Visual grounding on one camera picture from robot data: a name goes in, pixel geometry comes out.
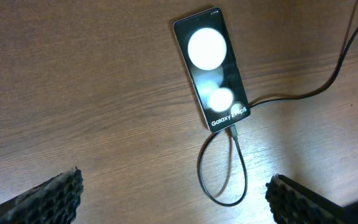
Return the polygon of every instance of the black cable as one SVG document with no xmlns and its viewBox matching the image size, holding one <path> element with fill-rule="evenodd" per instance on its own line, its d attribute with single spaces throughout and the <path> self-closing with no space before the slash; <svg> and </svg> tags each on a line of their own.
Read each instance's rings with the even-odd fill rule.
<svg viewBox="0 0 358 224">
<path fill-rule="evenodd" d="M 333 74 L 331 75 L 331 77 L 328 79 L 328 81 L 324 85 L 322 85 L 321 87 L 319 87 L 316 90 L 313 90 L 313 91 L 311 91 L 309 93 L 305 93 L 305 94 L 302 94 L 302 95 L 291 96 L 291 97 L 283 97 L 283 98 L 276 98 L 276 99 L 271 99 L 271 100 L 264 100 L 264 101 L 260 101 L 258 103 L 254 103 L 254 104 L 250 103 L 250 108 L 254 108 L 254 107 L 259 106 L 261 104 L 270 103 L 270 102 L 274 102 L 274 101 L 305 99 L 305 98 L 320 94 L 320 93 L 324 92 L 325 90 L 327 90 L 334 83 L 335 79 L 337 78 L 337 76 L 339 74 L 339 71 L 340 71 L 340 69 L 342 67 L 343 61 L 345 59 L 345 56 L 347 54 L 347 51 L 349 50 L 351 44 L 353 43 L 353 40 L 356 37 L 357 33 L 358 33 L 358 26 L 357 26 L 356 30 L 354 31 L 352 37 L 349 39 L 349 41 L 348 41 L 343 53 L 339 56 L 339 60 L 338 60 L 338 63 L 336 65 L 336 68 L 335 68 Z M 204 179 L 203 179 L 203 158 L 204 158 L 204 154 L 205 154 L 208 146 L 212 143 L 212 141 L 216 138 L 216 136 L 218 136 L 220 133 L 222 133 L 222 131 L 219 131 L 217 133 L 212 133 L 210 135 L 210 137 L 205 141 L 203 147 L 201 148 L 200 156 L 199 156 L 199 159 L 198 159 L 198 178 L 200 180 L 201 188 L 204 190 L 205 194 L 213 202 L 215 202 L 218 205 L 225 206 L 225 207 L 235 206 L 235 205 L 238 205 L 240 202 L 242 202 L 242 200 L 245 198 L 245 196 L 247 194 L 247 188 L 248 188 L 247 168 L 246 168 L 246 164 L 244 162 L 244 158 L 242 157 L 242 154 L 241 154 L 241 149 L 240 149 L 239 141 L 238 141 L 238 138 L 237 138 L 237 130 L 236 130 L 236 127 L 235 127 L 234 124 L 232 126 L 230 126 L 230 132 L 231 132 L 231 136 L 232 136 L 232 138 L 233 138 L 233 140 L 234 140 L 234 142 L 236 144 L 236 148 L 237 148 L 237 151 L 239 153 L 239 157 L 240 157 L 240 161 L 241 161 L 242 170 L 244 171 L 244 181 L 245 181 L 245 183 L 244 183 L 244 191 L 243 191 L 243 193 L 241 195 L 241 198 L 239 200 L 237 200 L 234 203 L 222 203 L 222 202 L 217 201 L 208 192 L 208 189 L 206 188 L 205 183 L 204 183 Z"/>
<path fill-rule="evenodd" d="M 223 202 L 219 202 L 217 201 L 209 192 L 208 189 L 205 186 L 204 183 L 204 179 L 203 179 L 203 159 L 204 159 L 204 154 L 209 146 L 209 144 L 211 144 L 211 142 L 213 141 L 213 139 L 215 139 L 216 136 L 218 136 L 219 134 L 222 133 L 222 131 L 218 132 L 218 133 L 213 133 L 210 138 L 207 139 L 207 141 L 204 143 L 203 146 L 203 150 L 201 150 L 200 152 L 200 158 L 198 160 L 198 178 L 200 180 L 200 184 L 201 184 L 201 188 L 204 190 L 205 194 L 215 203 L 217 203 L 218 205 L 222 205 L 225 207 L 231 207 L 231 206 L 235 206 L 238 205 L 240 202 L 242 202 L 242 200 L 244 199 L 244 197 L 246 197 L 247 194 L 247 189 L 248 189 L 248 176 L 247 176 L 247 168 L 246 168 L 246 164 L 244 162 L 244 158 L 242 157 L 241 154 L 241 149 L 240 149 L 240 144 L 239 144 L 239 140 L 237 138 L 237 129 L 234 125 L 230 126 L 230 134 L 231 137 L 233 138 L 235 144 L 236 144 L 236 148 L 237 148 L 237 152 L 239 153 L 239 157 L 240 157 L 240 161 L 241 161 L 241 166 L 242 166 L 242 170 L 244 171 L 244 191 L 241 195 L 241 198 L 233 203 L 223 203 Z"/>
<path fill-rule="evenodd" d="M 357 33 L 358 33 L 358 26 L 357 26 L 356 30 L 354 31 L 352 37 L 349 39 L 349 41 L 348 41 L 343 53 L 341 54 L 341 56 L 339 56 L 339 60 L 338 60 L 338 63 L 336 65 L 336 68 L 335 68 L 333 74 L 331 75 L 331 77 L 328 79 L 328 81 L 324 85 L 322 85 L 318 89 L 313 90 L 313 91 L 311 91 L 309 93 L 304 93 L 304 94 L 301 94 L 301 95 L 290 96 L 290 97 L 276 98 L 276 99 L 271 99 L 271 100 L 264 100 L 264 101 L 260 101 L 258 103 L 254 103 L 253 105 L 250 104 L 250 108 L 254 108 L 254 107 L 259 106 L 261 104 L 270 103 L 270 102 L 274 102 L 274 101 L 305 99 L 305 98 L 309 98 L 311 96 L 315 96 L 317 94 L 320 94 L 320 93 L 326 91 L 334 83 L 335 79 L 337 78 L 337 76 L 339 74 L 339 71 L 341 70 L 341 67 L 342 67 L 343 61 L 345 59 L 345 56 L 347 54 L 347 51 L 349 50 L 349 47 L 353 43 L 353 40 L 356 37 Z"/>
</svg>

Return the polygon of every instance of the tabletop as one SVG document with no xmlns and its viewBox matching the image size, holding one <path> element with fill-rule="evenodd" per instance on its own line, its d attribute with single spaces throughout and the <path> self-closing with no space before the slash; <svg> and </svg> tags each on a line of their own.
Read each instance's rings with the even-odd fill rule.
<svg viewBox="0 0 358 224">
<path fill-rule="evenodd" d="M 355 1 L 1 1 L 0 203 L 77 166 L 75 223 L 273 223 L 265 184 L 283 174 L 339 205 L 358 200 L 358 36 L 333 86 L 258 106 L 237 124 L 245 200 L 214 204 L 197 176 L 210 135 L 173 23 L 222 9 L 250 101 L 299 94 L 332 74 Z M 350 32 L 358 25 L 358 4 Z M 204 177 L 244 185 L 221 135 Z"/>
</svg>

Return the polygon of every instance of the wooden table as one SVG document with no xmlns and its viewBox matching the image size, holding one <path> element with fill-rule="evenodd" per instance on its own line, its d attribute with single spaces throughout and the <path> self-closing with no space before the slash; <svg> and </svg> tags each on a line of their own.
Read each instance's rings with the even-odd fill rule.
<svg viewBox="0 0 358 224">
<path fill-rule="evenodd" d="M 74 166 L 85 186 L 75 223 L 272 223 L 265 183 L 277 173 L 339 205 L 358 200 L 358 36 L 328 91 L 237 125 L 246 199 L 224 208 L 205 196 L 196 162 L 210 133 L 172 24 L 212 5 L 253 100 L 321 86 L 354 1 L 0 1 L 0 203 Z M 214 194 L 228 158 L 222 135 L 204 160 Z M 233 152 L 218 199 L 243 183 Z"/>
</svg>

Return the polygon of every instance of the phone screen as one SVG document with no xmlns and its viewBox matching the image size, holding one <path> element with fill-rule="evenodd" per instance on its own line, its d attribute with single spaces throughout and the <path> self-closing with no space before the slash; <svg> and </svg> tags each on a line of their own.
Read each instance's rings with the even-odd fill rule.
<svg viewBox="0 0 358 224">
<path fill-rule="evenodd" d="M 209 130 L 248 117 L 246 92 L 220 8 L 176 21 L 173 28 Z"/>
</svg>

